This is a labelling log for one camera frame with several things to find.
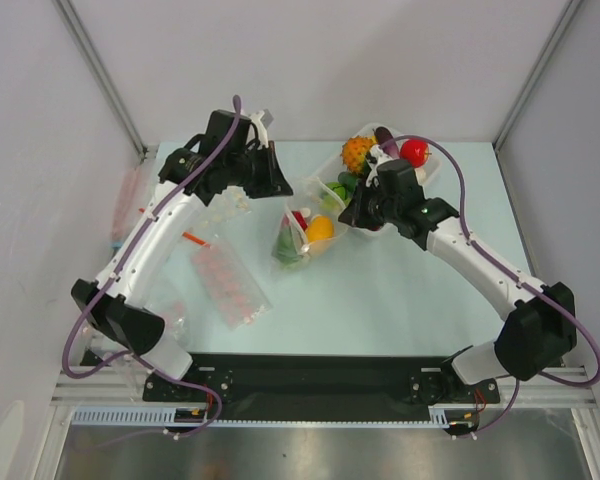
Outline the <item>aluminium frame post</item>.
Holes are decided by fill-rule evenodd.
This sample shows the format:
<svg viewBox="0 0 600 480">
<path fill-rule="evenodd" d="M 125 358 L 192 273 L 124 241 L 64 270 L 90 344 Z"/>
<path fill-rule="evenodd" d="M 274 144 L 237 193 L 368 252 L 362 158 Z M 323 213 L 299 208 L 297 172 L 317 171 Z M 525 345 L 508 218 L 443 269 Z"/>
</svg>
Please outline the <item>aluminium frame post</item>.
<svg viewBox="0 0 600 480">
<path fill-rule="evenodd" d="M 505 146 L 506 141 L 531 101 L 534 92 L 548 71 L 554 55 L 564 43 L 569 30 L 586 4 L 587 1 L 585 0 L 569 0 L 565 2 L 520 91 L 494 137 L 492 147 L 496 155 L 499 155 Z"/>
<path fill-rule="evenodd" d="M 105 102 L 122 128 L 126 139 L 131 144 L 138 159 L 143 161 L 148 147 L 132 120 L 119 89 L 115 85 L 74 2 L 70 0 L 53 0 L 52 4 L 94 78 Z"/>
</svg>

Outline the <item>red toy apple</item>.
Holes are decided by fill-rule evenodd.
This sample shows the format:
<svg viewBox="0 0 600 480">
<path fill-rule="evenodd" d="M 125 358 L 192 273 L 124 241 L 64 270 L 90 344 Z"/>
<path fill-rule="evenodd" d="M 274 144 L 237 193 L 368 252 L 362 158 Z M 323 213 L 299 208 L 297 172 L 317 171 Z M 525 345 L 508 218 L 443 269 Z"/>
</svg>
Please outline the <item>red toy apple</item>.
<svg viewBox="0 0 600 480">
<path fill-rule="evenodd" d="M 423 167 L 430 156 L 428 143 L 418 139 L 406 140 L 399 153 L 414 168 Z"/>
</svg>

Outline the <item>green toy bell pepper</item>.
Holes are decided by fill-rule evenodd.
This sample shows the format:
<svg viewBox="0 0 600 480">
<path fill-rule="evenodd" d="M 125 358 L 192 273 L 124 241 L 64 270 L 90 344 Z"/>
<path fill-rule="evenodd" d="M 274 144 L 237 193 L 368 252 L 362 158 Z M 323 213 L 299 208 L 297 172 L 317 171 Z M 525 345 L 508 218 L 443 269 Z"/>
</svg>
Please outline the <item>green toy bell pepper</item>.
<svg viewBox="0 0 600 480">
<path fill-rule="evenodd" d="M 294 265 L 303 259 L 303 254 L 299 251 L 300 247 L 302 241 L 298 232 L 291 226 L 284 226 L 278 233 L 272 256 L 284 267 Z"/>
</svg>

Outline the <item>clear bag pink dots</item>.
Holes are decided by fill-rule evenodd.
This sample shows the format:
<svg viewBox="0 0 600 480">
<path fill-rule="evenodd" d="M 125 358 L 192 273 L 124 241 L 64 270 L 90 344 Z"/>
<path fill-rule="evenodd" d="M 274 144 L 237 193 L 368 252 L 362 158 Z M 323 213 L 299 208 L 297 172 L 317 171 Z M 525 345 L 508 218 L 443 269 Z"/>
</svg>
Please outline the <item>clear bag pink dots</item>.
<svg viewBox="0 0 600 480">
<path fill-rule="evenodd" d="M 165 332 L 180 346 L 186 347 L 190 332 L 186 306 L 180 301 L 167 302 L 156 307 L 155 313 L 164 320 Z"/>
</svg>

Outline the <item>orange toy pineapple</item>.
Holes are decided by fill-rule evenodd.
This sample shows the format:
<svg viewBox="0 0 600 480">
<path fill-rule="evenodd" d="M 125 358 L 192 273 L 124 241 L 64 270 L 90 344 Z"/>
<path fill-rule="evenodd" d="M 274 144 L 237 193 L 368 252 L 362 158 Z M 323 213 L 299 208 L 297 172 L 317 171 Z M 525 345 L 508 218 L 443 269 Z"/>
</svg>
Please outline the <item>orange toy pineapple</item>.
<svg viewBox="0 0 600 480">
<path fill-rule="evenodd" d="M 363 175 L 366 167 L 366 155 L 376 144 L 374 136 L 355 136 L 349 138 L 341 149 L 342 163 L 354 175 Z"/>
</svg>

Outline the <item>clear white-dotted zip bag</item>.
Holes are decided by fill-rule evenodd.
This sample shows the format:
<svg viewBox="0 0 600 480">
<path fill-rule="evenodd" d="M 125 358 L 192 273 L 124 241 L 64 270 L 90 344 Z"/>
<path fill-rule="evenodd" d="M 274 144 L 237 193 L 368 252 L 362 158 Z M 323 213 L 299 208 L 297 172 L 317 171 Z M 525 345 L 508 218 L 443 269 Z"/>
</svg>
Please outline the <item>clear white-dotted zip bag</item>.
<svg viewBox="0 0 600 480">
<path fill-rule="evenodd" d="M 271 250 L 273 265 L 279 271 L 304 268 L 349 230 L 339 221 L 350 200 L 342 183 L 310 177 L 296 181 L 293 189 L 294 194 L 284 204 Z"/>
</svg>

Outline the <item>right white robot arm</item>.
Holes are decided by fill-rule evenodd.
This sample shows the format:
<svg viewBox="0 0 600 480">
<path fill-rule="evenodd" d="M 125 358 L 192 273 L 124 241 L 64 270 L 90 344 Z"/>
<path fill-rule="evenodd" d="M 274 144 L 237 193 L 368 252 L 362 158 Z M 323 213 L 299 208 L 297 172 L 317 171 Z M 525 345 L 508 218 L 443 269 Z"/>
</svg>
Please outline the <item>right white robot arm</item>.
<svg viewBox="0 0 600 480">
<path fill-rule="evenodd" d="M 442 198 L 426 197 L 414 168 L 399 160 L 380 165 L 356 184 L 340 222 L 375 230 L 386 224 L 439 258 L 468 281 L 503 321 L 496 339 L 470 346 L 441 376 L 443 393 L 464 401 L 483 380 L 512 376 L 527 381 L 574 349 L 574 295 L 562 283 L 548 286 L 477 244 L 459 212 Z"/>
</svg>

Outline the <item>right aluminium frame post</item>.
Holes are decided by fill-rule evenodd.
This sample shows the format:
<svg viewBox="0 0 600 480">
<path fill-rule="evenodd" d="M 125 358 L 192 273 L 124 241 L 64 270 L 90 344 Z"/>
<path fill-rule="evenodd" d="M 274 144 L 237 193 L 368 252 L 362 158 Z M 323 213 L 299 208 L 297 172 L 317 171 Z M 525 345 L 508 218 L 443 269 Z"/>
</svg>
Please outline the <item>right aluminium frame post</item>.
<svg viewBox="0 0 600 480">
<path fill-rule="evenodd" d="M 585 0 L 569 0 L 565 2 L 520 91 L 494 137 L 492 147 L 496 155 L 499 155 L 505 146 L 506 141 L 531 101 L 534 92 L 548 71 L 554 55 L 564 43 L 569 30 L 586 4 L 587 1 Z"/>
</svg>

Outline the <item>white perforated plastic basket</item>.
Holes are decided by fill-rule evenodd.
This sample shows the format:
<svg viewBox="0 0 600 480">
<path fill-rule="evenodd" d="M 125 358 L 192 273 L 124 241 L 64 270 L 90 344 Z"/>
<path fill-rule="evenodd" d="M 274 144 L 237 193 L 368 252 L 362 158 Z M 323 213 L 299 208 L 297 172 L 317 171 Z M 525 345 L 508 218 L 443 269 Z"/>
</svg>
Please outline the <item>white perforated plastic basket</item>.
<svg viewBox="0 0 600 480">
<path fill-rule="evenodd" d="M 378 122 L 368 123 L 355 133 L 354 136 L 371 137 L 378 127 L 382 127 L 382 124 Z M 319 178 L 325 184 L 336 181 L 337 176 L 342 171 L 346 171 L 346 166 L 342 163 L 341 151 L 342 144 L 340 144 L 334 150 L 334 153 L 312 174 L 312 177 Z M 426 163 L 419 169 L 419 172 L 424 175 L 421 185 L 426 187 L 433 183 L 434 179 L 440 174 L 441 167 L 442 161 L 439 158 L 439 155 L 430 153 Z M 395 230 L 393 225 L 386 224 L 379 230 L 370 231 L 366 229 L 355 229 L 354 232 L 371 239 L 383 236 L 393 230 Z"/>
</svg>

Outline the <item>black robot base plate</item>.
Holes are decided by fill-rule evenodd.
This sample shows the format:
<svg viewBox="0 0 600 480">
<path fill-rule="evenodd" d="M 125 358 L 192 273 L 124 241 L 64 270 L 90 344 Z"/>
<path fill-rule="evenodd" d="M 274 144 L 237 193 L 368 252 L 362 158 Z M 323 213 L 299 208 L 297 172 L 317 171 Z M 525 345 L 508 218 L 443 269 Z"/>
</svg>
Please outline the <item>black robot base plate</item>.
<svg viewBox="0 0 600 480">
<path fill-rule="evenodd" d="M 195 353 L 176 385 L 157 374 L 142 398 L 152 403 L 207 400 L 224 421 L 407 422 L 435 405 L 467 410 L 496 405 L 495 379 L 463 384 L 443 357 Z"/>
</svg>

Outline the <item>yellow toy lemon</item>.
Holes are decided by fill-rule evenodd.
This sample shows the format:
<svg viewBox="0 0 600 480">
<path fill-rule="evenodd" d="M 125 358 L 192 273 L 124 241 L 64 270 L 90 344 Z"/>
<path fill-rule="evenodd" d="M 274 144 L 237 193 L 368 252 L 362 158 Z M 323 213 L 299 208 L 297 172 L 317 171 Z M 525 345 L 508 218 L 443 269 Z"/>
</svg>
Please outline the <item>yellow toy lemon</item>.
<svg viewBox="0 0 600 480">
<path fill-rule="evenodd" d="M 305 230 L 309 243 L 329 240 L 334 237 L 334 233 L 335 227 L 332 220 L 324 215 L 316 215 Z"/>
</svg>

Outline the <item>left aluminium frame post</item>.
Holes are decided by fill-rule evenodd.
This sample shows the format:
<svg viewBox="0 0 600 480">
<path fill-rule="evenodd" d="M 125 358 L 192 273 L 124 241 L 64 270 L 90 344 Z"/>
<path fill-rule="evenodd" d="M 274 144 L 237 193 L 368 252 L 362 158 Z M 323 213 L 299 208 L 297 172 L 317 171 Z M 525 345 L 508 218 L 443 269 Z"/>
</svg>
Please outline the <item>left aluminium frame post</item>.
<svg viewBox="0 0 600 480">
<path fill-rule="evenodd" d="M 126 139 L 131 144 L 138 159 L 143 161 L 148 147 L 132 120 L 119 89 L 115 85 L 74 2 L 70 0 L 53 0 L 52 4 L 94 78 L 105 102 L 122 128 Z"/>
</svg>

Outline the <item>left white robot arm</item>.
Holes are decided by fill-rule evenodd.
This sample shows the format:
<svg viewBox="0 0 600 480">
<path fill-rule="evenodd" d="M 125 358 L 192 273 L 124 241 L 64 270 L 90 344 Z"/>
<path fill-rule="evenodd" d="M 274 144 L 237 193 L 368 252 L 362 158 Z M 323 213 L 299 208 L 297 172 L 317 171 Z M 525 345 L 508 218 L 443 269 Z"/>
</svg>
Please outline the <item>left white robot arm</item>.
<svg viewBox="0 0 600 480">
<path fill-rule="evenodd" d="M 181 234 L 215 196 L 229 187 L 250 199 L 292 195 L 268 135 L 271 122 L 267 110 L 213 111 L 205 132 L 167 156 L 145 212 L 115 256 L 95 280 L 79 279 L 71 290 L 79 320 L 165 374 L 165 388 L 179 400 L 198 393 L 200 376 L 165 320 L 146 309 L 149 291 Z"/>
</svg>

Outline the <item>purple toy eggplant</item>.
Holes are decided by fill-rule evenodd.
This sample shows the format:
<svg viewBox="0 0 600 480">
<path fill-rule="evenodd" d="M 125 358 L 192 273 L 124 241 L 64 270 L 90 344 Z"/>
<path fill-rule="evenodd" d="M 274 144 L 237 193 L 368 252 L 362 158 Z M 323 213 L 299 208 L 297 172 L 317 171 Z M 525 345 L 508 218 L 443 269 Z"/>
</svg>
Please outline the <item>purple toy eggplant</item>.
<svg viewBox="0 0 600 480">
<path fill-rule="evenodd" d="M 379 126 L 374 130 L 374 136 L 377 144 L 391 158 L 400 157 L 400 149 L 390 130 L 384 126 Z"/>
</svg>

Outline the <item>red toy tomato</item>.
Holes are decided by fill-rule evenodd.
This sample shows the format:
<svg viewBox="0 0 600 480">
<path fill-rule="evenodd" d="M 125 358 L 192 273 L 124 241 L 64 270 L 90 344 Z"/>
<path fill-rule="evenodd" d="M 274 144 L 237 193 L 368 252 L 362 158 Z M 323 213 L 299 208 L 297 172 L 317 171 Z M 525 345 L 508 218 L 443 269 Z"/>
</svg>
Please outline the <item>red toy tomato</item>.
<svg viewBox="0 0 600 480">
<path fill-rule="evenodd" d="M 292 216 L 300 226 L 302 230 L 306 230 L 308 225 L 307 222 L 300 211 L 292 211 Z"/>
</svg>

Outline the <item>clear bag red dots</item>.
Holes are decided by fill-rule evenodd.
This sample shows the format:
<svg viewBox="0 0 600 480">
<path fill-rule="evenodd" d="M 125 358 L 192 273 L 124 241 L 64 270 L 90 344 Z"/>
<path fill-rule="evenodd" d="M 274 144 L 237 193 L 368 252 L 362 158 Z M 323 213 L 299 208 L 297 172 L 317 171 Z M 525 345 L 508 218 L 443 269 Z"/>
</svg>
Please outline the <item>clear bag red dots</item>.
<svg viewBox="0 0 600 480">
<path fill-rule="evenodd" d="M 191 257 L 198 277 L 219 314 L 231 329 L 252 324 L 271 304 L 229 243 L 202 246 Z"/>
</svg>

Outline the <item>dark green toy cucumber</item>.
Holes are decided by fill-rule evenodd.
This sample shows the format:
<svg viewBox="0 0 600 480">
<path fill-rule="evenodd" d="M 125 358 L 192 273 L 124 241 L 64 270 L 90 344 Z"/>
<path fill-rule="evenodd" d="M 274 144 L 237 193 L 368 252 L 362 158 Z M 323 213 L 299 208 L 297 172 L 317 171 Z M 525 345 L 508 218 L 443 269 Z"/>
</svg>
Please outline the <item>dark green toy cucumber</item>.
<svg viewBox="0 0 600 480">
<path fill-rule="evenodd" d="M 338 182 L 348 189 L 354 189 L 358 180 L 359 178 L 349 171 L 340 172 L 338 175 Z"/>
</svg>

